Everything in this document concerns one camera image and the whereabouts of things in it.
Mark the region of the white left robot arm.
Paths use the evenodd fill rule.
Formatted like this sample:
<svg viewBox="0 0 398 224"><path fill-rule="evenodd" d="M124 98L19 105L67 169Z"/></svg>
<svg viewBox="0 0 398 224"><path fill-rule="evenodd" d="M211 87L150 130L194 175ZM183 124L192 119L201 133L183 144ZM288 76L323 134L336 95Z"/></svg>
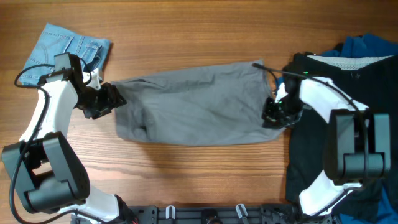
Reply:
<svg viewBox="0 0 398 224"><path fill-rule="evenodd" d="M85 80L73 68L48 73L32 85L39 100L26 132L5 146L2 161L11 179L9 204L14 218L26 223L15 205L31 213L46 213L53 222L74 214L90 223L135 223L134 213L117 195L92 186L84 165L67 141L72 111L97 119L126 104L117 88L98 77Z"/></svg>

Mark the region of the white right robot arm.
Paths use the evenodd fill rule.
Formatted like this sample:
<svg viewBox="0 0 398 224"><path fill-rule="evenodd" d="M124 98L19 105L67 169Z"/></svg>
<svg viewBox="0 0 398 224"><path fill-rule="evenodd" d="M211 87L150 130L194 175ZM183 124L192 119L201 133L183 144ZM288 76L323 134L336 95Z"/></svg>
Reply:
<svg viewBox="0 0 398 224"><path fill-rule="evenodd" d="M390 119L373 113L340 90L326 77L291 73L293 84L283 83L275 98L267 98L262 118L265 128L297 124L305 106L326 122L323 169L299 195L301 219L324 217L353 192L387 176L391 167Z"/></svg>

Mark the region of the grey shorts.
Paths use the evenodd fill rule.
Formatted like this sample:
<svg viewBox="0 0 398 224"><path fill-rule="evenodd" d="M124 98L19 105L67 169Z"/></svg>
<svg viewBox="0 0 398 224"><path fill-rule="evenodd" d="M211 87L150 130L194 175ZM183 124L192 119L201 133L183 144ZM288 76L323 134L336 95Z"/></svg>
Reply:
<svg viewBox="0 0 398 224"><path fill-rule="evenodd" d="M262 125L262 110L271 96L267 75L253 65L213 65L116 81L127 101L115 110L117 135L186 146L277 139L282 129Z"/></svg>

